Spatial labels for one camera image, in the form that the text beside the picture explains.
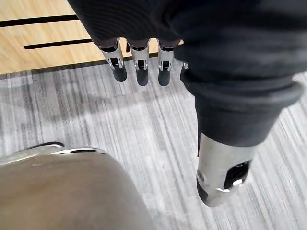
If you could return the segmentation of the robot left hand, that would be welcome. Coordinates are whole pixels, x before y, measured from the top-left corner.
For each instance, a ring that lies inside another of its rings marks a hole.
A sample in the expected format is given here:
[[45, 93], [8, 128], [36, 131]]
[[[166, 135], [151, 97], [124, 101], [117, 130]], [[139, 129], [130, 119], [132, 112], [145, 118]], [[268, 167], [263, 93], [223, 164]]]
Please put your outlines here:
[[215, 207], [241, 186], [256, 149], [303, 86], [307, 70], [304, 0], [71, 0], [102, 50], [157, 38], [182, 61], [195, 98], [197, 189]]

